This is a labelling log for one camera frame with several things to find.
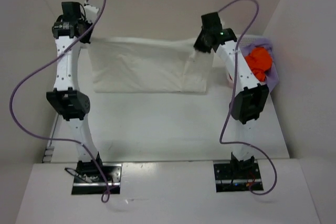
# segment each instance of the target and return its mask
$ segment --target red cloth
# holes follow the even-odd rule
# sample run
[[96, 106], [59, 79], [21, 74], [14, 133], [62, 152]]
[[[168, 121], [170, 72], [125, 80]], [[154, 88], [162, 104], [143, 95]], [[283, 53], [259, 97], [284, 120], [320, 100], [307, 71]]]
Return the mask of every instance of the red cloth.
[[245, 60], [255, 77], [259, 81], [265, 81], [265, 71], [272, 66], [272, 58], [268, 51], [263, 47], [256, 47]]

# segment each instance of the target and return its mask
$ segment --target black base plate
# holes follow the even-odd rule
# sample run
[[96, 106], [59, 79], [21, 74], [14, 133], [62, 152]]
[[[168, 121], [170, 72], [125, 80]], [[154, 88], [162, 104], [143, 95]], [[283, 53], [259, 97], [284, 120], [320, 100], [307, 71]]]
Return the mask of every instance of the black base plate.
[[248, 191], [248, 183], [252, 183], [253, 180], [254, 183], [251, 189], [253, 191], [263, 190], [259, 165], [256, 161], [251, 169], [243, 170], [236, 174], [232, 173], [231, 168], [229, 161], [214, 163], [217, 193], [225, 191]]
[[[102, 167], [106, 175], [111, 194], [120, 194], [120, 181], [121, 181], [121, 164], [104, 165]], [[106, 184], [99, 174], [94, 182], [85, 183], [78, 178], [74, 178], [72, 185], [72, 195], [85, 195], [85, 194], [103, 194], [106, 191]]]

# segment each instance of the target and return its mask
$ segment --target white floor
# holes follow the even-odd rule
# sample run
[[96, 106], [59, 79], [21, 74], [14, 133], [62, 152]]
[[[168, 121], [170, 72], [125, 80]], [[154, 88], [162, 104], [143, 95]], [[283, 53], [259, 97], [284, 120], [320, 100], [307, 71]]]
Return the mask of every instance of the white floor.
[[[318, 224], [300, 164], [275, 160], [278, 184], [267, 196], [216, 193], [213, 162], [124, 163], [121, 193], [108, 203], [100, 195], [72, 196], [65, 166], [36, 164], [16, 224], [62, 223], [229, 223]], [[274, 180], [259, 161], [264, 188]]]
[[[93, 141], [105, 162], [200, 161], [229, 159], [229, 146], [219, 144], [232, 89], [225, 70], [215, 59], [208, 93], [197, 94], [111, 94], [95, 93], [91, 64], [86, 50], [79, 59], [81, 92], [91, 101], [89, 125]], [[226, 141], [238, 131], [230, 120]], [[257, 120], [251, 143], [272, 158], [288, 158], [280, 125], [271, 100]], [[59, 118], [53, 137], [72, 138], [66, 122]], [[52, 162], [76, 162], [73, 144], [53, 142]], [[253, 152], [257, 158], [262, 154]]]

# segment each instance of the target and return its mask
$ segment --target purple cloth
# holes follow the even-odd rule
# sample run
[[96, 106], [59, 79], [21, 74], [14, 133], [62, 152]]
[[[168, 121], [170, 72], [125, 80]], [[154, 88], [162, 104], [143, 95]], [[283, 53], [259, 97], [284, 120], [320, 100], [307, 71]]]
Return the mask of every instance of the purple cloth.
[[241, 48], [243, 56], [244, 57], [248, 56], [252, 52], [252, 50], [255, 49], [256, 47], [265, 48], [272, 57], [272, 60], [273, 60], [272, 66], [269, 70], [265, 72], [266, 83], [267, 83], [269, 92], [271, 92], [274, 89], [274, 87], [279, 83], [279, 76], [278, 76], [277, 69], [275, 68], [274, 55], [272, 52], [273, 45], [269, 39], [265, 39], [265, 38], [256, 39], [250, 45]]

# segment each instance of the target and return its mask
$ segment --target purple cable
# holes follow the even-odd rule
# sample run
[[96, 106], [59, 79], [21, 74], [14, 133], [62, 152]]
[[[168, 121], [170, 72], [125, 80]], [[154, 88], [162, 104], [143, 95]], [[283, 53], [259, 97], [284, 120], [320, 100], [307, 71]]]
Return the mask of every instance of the purple cable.
[[87, 153], [90, 155], [90, 157], [92, 158], [92, 161], [94, 162], [94, 164], [96, 165], [100, 175], [102, 176], [104, 182], [106, 183], [106, 191], [102, 194], [101, 196], [101, 201], [103, 203], [106, 203], [109, 201], [110, 199], [110, 186], [109, 183], [103, 173], [103, 171], [101, 170], [99, 164], [96, 161], [96, 158], [93, 156], [93, 154], [90, 152], [90, 150], [80, 141], [78, 140], [73, 140], [73, 139], [66, 139], [66, 138], [51, 138], [51, 137], [45, 137], [45, 136], [39, 136], [35, 133], [30, 132], [29, 130], [27, 130], [26, 128], [23, 127], [23, 125], [18, 121], [18, 119], [16, 118], [14, 111], [13, 111], [13, 100], [14, 100], [14, 96], [17, 92], [17, 90], [20, 88], [20, 86], [26, 82], [30, 77], [34, 76], [35, 74], [39, 73], [40, 71], [42, 71], [43, 69], [49, 67], [51, 64], [55, 63], [56, 61], [58, 61], [60, 58], [62, 58], [66, 52], [68, 52], [76, 43], [78, 43], [83, 37], [86, 36], [86, 34], [88, 34], [93, 28], [94, 26], [97, 24], [97, 22], [99, 21], [101, 15], [103, 14], [103, 11], [105, 9], [105, 5], [106, 5], [106, 0], [103, 1], [101, 10], [97, 16], [97, 19], [93, 22], [92, 26], [90, 26], [90, 28], [88, 30], [86, 30], [81, 36], [79, 36], [73, 43], [70, 44], [70, 46], [68, 46], [57, 58], [55, 58], [54, 60], [52, 60], [51, 62], [45, 64], [44, 66], [40, 67], [39, 69], [35, 70], [34, 72], [32, 72], [31, 74], [29, 74], [28, 76], [26, 76], [22, 81], [20, 81], [18, 83], [18, 85], [14, 88], [12, 95], [10, 96], [10, 100], [9, 100], [9, 111], [11, 113], [11, 116], [14, 120], [14, 122], [17, 124], [17, 126], [19, 126], [19, 128], [21, 130], [23, 130], [25, 133], [27, 133], [28, 135], [35, 137], [35, 138], [39, 138], [42, 140], [52, 140], [52, 141], [66, 141], [66, 142], [73, 142], [76, 144], [81, 145], [86, 151]]
[[[218, 12], [221, 12], [223, 11], [224, 9], [226, 9], [227, 7], [229, 7], [230, 5], [238, 2], [238, 1], [243, 1], [243, 0], [233, 0], [232, 2], [228, 3], [227, 5], [225, 5], [224, 7], [222, 7], [221, 9], [219, 9]], [[231, 97], [231, 103], [230, 103], [230, 107], [229, 107], [229, 112], [227, 113], [227, 116], [226, 116], [226, 119], [225, 119], [225, 123], [224, 123], [224, 126], [223, 126], [223, 129], [222, 129], [222, 132], [220, 134], [220, 137], [219, 137], [219, 142], [221, 144], [243, 144], [243, 145], [247, 145], [247, 146], [250, 146], [258, 151], [260, 151], [261, 153], [264, 154], [264, 156], [268, 159], [268, 161], [270, 162], [273, 170], [274, 170], [274, 175], [275, 175], [275, 178], [274, 178], [274, 183], [272, 185], [272, 187], [266, 191], [266, 192], [263, 192], [263, 193], [256, 193], [254, 191], [252, 191], [251, 189], [251, 186], [253, 184], [251, 184], [248, 189], [250, 190], [251, 193], [255, 194], [255, 195], [265, 195], [265, 194], [268, 194], [270, 193], [274, 188], [275, 188], [275, 185], [277, 184], [277, 181], [278, 181], [278, 173], [277, 173], [277, 170], [274, 166], [274, 163], [272, 162], [272, 160], [270, 159], [270, 157], [260, 148], [252, 145], [252, 144], [249, 144], [249, 143], [246, 143], [246, 142], [240, 142], [240, 141], [231, 141], [231, 142], [223, 142], [223, 135], [224, 135], [224, 132], [225, 132], [225, 129], [226, 129], [226, 126], [227, 126], [227, 123], [230, 119], [230, 115], [231, 115], [231, 112], [232, 112], [232, 108], [233, 108], [233, 103], [234, 103], [234, 100], [235, 100], [235, 96], [236, 96], [236, 87], [237, 87], [237, 73], [238, 73], [238, 47], [239, 47], [239, 43], [240, 41], [242, 40], [242, 37], [245, 35], [245, 33], [247, 32], [247, 30], [251, 27], [251, 25], [253, 24], [253, 22], [256, 20], [257, 16], [258, 16], [258, 13], [259, 13], [259, 4], [256, 0], [247, 0], [247, 1], [251, 1], [253, 3], [256, 4], [256, 13], [253, 17], [253, 19], [251, 20], [251, 22], [248, 24], [248, 26], [245, 28], [245, 30], [243, 31], [243, 33], [241, 34], [240, 38], [238, 39], [237, 41], [237, 45], [236, 45], [236, 53], [235, 53], [235, 76], [234, 76], [234, 84], [233, 84], [233, 90], [232, 90], [232, 97]]]

